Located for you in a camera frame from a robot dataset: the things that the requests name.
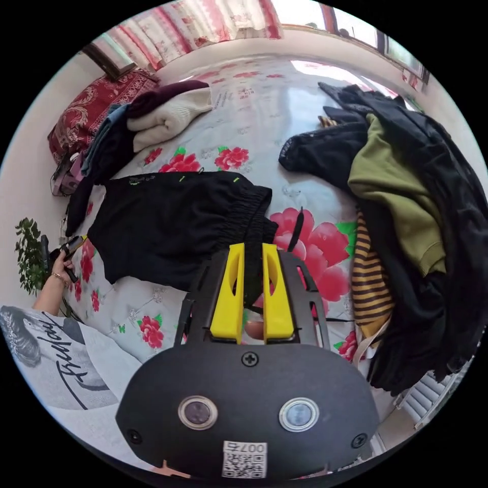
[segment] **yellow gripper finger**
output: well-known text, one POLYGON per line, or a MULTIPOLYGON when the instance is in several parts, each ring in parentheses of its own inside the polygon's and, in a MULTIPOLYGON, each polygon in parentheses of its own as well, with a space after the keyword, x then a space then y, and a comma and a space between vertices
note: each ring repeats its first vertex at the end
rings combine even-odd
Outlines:
POLYGON ((278 250, 274 244, 263 244, 263 289, 264 341, 289 339, 294 333, 293 319, 278 250), (270 282, 274 287, 272 294, 270 282))
POLYGON ((243 307, 244 244, 240 243, 229 246, 227 265, 210 326, 212 336, 217 339, 235 340, 240 344, 243 307))

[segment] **yellow and black striped fabric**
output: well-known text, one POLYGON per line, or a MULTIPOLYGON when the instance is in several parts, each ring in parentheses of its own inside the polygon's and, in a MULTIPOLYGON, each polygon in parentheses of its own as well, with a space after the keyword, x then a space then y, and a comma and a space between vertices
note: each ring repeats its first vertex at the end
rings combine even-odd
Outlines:
POLYGON ((374 335, 388 320, 394 307, 388 276, 371 248, 371 240, 361 211, 357 213, 357 238, 352 266, 354 321, 364 337, 374 335))
POLYGON ((328 117, 323 117, 319 115, 318 119, 322 127, 333 127, 337 125, 337 122, 335 120, 332 120, 331 118, 328 117))

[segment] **potted plant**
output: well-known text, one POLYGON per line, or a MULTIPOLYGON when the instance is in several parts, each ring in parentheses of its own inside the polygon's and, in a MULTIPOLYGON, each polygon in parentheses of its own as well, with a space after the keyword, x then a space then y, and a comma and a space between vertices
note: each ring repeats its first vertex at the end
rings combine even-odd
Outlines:
POLYGON ((15 244, 19 265, 20 286, 29 294, 36 294, 46 281, 46 271, 42 263, 41 232, 37 222, 27 217, 15 227, 19 241, 15 244))

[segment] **white strap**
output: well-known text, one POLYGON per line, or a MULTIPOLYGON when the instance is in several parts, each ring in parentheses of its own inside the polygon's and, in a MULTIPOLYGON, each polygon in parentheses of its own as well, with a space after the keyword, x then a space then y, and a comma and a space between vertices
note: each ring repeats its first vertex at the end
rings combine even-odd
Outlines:
POLYGON ((388 317, 388 320, 381 326, 380 330, 373 334, 371 337, 368 337, 366 339, 363 339, 357 346, 356 352, 354 353, 354 356, 352 358, 352 363, 358 368, 359 367, 359 362, 361 361, 361 358, 364 356, 364 353, 366 353, 366 349, 373 343, 375 338, 379 336, 382 332, 386 330, 388 327, 388 324, 390 323, 391 320, 391 314, 388 317))

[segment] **red patterned pillow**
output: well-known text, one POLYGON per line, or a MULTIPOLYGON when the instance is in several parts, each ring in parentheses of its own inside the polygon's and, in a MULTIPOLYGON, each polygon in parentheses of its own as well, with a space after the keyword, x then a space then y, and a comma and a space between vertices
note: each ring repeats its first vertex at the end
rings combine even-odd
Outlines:
POLYGON ((117 81, 103 76, 87 86, 61 114, 47 136, 56 164, 66 154, 71 156, 88 148, 110 105, 131 103, 159 82, 157 76, 135 69, 117 81))

